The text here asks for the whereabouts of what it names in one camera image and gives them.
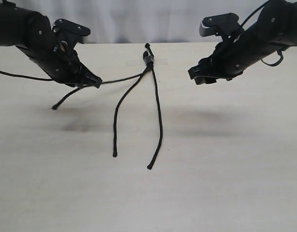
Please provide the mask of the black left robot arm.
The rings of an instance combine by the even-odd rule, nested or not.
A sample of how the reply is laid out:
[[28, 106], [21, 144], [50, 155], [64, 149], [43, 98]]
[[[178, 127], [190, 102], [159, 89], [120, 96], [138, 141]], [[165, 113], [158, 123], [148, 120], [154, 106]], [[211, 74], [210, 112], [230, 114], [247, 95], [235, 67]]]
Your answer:
[[69, 20], [51, 24], [40, 12], [0, 3], [0, 46], [15, 46], [57, 83], [100, 87], [102, 79], [80, 61], [74, 49], [89, 35], [89, 28]]

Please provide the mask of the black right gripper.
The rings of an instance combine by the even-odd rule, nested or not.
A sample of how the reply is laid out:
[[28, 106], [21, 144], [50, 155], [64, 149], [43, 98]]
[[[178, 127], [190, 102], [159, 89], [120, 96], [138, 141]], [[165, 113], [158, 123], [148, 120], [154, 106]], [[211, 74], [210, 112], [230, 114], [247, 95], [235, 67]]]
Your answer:
[[267, 56], [267, 42], [255, 31], [245, 31], [236, 41], [219, 43], [213, 53], [191, 67], [188, 74], [197, 85], [210, 85], [217, 79], [233, 79]]

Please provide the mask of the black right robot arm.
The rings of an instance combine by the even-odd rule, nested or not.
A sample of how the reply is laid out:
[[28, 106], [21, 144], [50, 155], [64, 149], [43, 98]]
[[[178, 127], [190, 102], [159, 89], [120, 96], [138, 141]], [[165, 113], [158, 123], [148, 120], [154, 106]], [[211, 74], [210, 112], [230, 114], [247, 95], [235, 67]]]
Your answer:
[[297, 46], [297, 1], [269, 0], [257, 8], [257, 21], [248, 29], [234, 13], [205, 17], [199, 28], [202, 37], [220, 36], [213, 53], [188, 70], [197, 85], [214, 84], [218, 79], [231, 81], [244, 70], [273, 53], [283, 61], [283, 51]]

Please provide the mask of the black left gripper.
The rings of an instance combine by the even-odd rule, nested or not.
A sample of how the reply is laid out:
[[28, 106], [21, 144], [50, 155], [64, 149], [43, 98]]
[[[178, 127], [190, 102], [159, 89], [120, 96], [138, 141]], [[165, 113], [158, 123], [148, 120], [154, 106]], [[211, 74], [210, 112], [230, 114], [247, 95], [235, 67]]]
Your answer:
[[16, 47], [57, 83], [78, 88], [99, 88], [102, 83], [101, 77], [80, 64], [75, 44], [66, 39], [35, 36]]

